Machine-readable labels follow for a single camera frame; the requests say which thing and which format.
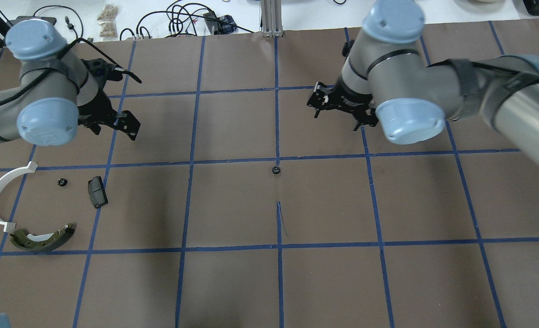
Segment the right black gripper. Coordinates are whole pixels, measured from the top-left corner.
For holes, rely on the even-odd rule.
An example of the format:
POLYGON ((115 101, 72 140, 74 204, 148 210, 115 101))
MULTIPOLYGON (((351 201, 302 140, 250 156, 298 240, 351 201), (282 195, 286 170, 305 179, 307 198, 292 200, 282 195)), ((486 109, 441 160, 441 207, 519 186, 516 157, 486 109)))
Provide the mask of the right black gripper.
POLYGON ((357 131, 363 125, 370 127, 378 125, 379 119, 372 101, 371 93, 355 92, 341 78, 338 78, 333 87, 316 82, 307 106, 315 110, 315 118, 318 118, 322 111, 338 110, 348 113, 355 119, 353 131, 357 131))

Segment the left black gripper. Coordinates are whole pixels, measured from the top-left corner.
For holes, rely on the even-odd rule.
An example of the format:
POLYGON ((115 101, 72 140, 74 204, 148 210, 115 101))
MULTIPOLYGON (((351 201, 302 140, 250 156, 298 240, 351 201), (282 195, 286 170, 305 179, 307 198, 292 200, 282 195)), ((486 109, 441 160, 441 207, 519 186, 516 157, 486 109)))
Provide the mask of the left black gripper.
POLYGON ((125 133, 135 141, 141 127, 140 121, 128 110, 118 113, 111 100, 102 89, 81 91, 76 96, 78 124, 90 129, 95 135, 101 132, 101 126, 125 133))

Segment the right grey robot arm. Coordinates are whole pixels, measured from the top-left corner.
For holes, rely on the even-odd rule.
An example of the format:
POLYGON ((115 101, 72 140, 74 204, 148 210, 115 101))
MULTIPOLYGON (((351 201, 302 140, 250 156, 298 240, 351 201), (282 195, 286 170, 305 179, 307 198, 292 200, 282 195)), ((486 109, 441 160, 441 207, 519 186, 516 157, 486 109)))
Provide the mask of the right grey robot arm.
POLYGON ((307 102, 315 116, 351 114, 356 127, 380 124, 388 141, 414 144, 442 133, 446 121, 482 116, 539 166, 539 56, 448 59, 425 66, 416 42, 424 13, 412 0, 378 0, 332 88, 317 82, 307 102))

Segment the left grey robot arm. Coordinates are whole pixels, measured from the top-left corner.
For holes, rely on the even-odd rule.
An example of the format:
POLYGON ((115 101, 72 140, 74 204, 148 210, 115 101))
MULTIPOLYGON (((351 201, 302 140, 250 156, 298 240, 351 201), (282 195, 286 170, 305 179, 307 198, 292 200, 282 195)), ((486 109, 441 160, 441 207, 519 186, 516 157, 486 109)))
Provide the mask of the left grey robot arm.
POLYGON ((57 147, 72 141, 80 125, 95 135, 105 125, 136 139, 140 121, 128 110, 115 110, 104 87, 124 75, 141 79, 103 51, 101 58, 80 59, 72 48, 84 41, 68 43, 42 19, 11 27, 5 45, 20 61, 20 84, 0 91, 0 144, 23 139, 57 147))

